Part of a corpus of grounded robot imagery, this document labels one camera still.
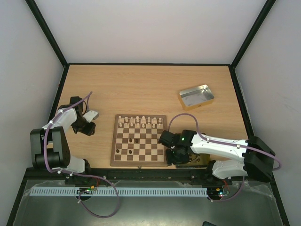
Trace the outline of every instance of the dark chessboard square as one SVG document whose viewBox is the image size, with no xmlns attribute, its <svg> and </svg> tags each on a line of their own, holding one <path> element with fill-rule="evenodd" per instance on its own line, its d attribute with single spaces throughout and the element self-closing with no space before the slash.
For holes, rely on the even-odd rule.
<svg viewBox="0 0 301 226">
<path fill-rule="evenodd" d="M 139 156 L 139 161 L 145 161 L 145 155 L 140 155 Z"/>
<path fill-rule="evenodd" d="M 132 161 L 133 158 L 134 158 L 134 157 L 133 157 L 132 155 L 128 155 L 128 156 L 127 156 L 127 160 L 128 160 L 128 161 Z"/>
<path fill-rule="evenodd" d="M 152 161 L 158 161 L 158 156 L 157 155 L 152 155 L 151 160 Z"/>
<path fill-rule="evenodd" d="M 158 150 L 158 155 L 163 155 L 164 154 L 164 150 Z"/>
<path fill-rule="evenodd" d="M 120 161 L 121 160 L 121 154 L 116 154 L 114 160 L 115 161 Z"/>
</svg>

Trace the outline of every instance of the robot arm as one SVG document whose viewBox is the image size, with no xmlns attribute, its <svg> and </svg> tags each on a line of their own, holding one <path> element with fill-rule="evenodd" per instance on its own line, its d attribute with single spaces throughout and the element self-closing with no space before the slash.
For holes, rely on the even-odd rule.
<svg viewBox="0 0 301 226">
<path fill-rule="evenodd" d="M 51 124 L 47 137 L 47 157 L 51 169 L 68 170 L 69 172 L 88 172 L 90 166 L 87 160 L 79 159 L 70 154 L 65 132 L 72 127 L 75 133 L 81 132 L 88 136 L 95 132 L 95 123 L 93 119 L 98 117 L 95 111 L 88 111 L 83 114 L 83 103 L 71 108 L 72 104 L 81 100 L 79 97 L 71 97 L 69 105 L 59 107 L 58 112 L 61 113 L 55 122 L 50 121 L 47 125 L 40 129 L 34 129 L 30 133 L 32 164 L 37 169 L 45 168 L 44 160 L 44 137 L 48 126 Z"/>
<path fill-rule="evenodd" d="M 214 154 L 230 159 L 209 162 L 207 170 L 218 179 L 248 175 L 255 180 L 269 182 L 272 177 L 274 163 L 272 158 L 241 147 L 255 147 L 275 156 L 275 153 L 258 137 L 250 137 L 248 141 L 227 140 L 207 135 L 201 137 L 192 130 L 183 130 L 181 134 L 163 131 L 159 143 L 168 148 L 166 158 L 169 164 L 188 163 L 190 153 Z"/>
</svg>

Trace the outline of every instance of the metallic box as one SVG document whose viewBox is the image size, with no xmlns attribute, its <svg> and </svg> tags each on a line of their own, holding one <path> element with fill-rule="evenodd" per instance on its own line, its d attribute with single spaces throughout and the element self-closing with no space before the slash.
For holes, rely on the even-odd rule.
<svg viewBox="0 0 301 226">
<path fill-rule="evenodd" d="M 185 89 L 179 92 L 178 98 L 185 111 L 212 103 L 214 96 L 207 85 Z"/>
</svg>

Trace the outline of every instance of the chessboard frame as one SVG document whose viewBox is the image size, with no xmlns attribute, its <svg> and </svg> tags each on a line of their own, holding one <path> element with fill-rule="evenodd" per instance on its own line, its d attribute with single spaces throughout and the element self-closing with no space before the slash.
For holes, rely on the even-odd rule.
<svg viewBox="0 0 301 226">
<path fill-rule="evenodd" d="M 166 160 L 166 156 L 165 156 L 165 150 L 166 147 L 163 147 L 163 156 L 164 156 L 164 161 L 115 161 L 114 157 L 115 157 L 115 149 L 116 149 L 116 135 L 117 135 L 117 131 L 118 131 L 118 125 L 119 125 L 119 116 L 121 116 L 121 118 L 124 117 L 130 117 L 130 116 L 145 116 L 147 117 L 157 117 L 158 118 L 162 118 L 163 120 L 163 128 L 162 130 L 167 130 L 167 117 L 166 115 L 154 115 L 154 114 L 116 114 L 115 115 L 115 124 L 114 124 L 114 132 L 113 132 L 113 141 L 112 141 L 112 150 L 111 150 L 111 159 L 110 159 L 110 165 L 111 166 L 123 166 L 123 167 L 128 167 L 128 166 L 132 166 L 132 167 L 167 167 L 167 160 Z"/>
</svg>

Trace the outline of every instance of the gray floor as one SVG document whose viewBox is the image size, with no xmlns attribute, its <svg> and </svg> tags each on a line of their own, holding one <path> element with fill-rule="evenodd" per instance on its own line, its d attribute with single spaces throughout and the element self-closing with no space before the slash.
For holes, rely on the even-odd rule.
<svg viewBox="0 0 301 226">
<path fill-rule="evenodd" d="M 30 181 L 27 189 L 39 181 Z M 89 215 L 75 197 L 37 197 L 22 199 L 16 226 L 201 226 L 209 221 L 217 226 L 281 226 L 275 199 L 269 188 L 252 182 L 232 201 L 211 203 L 207 198 L 121 197 L 118 213 L 107 219 Z M 175 187 L 177 183 L 120 183 L 119 186 Z M 110 214 L 116 197 L 92 197 L 86 205 L 100 215 Z"/>
</svg>

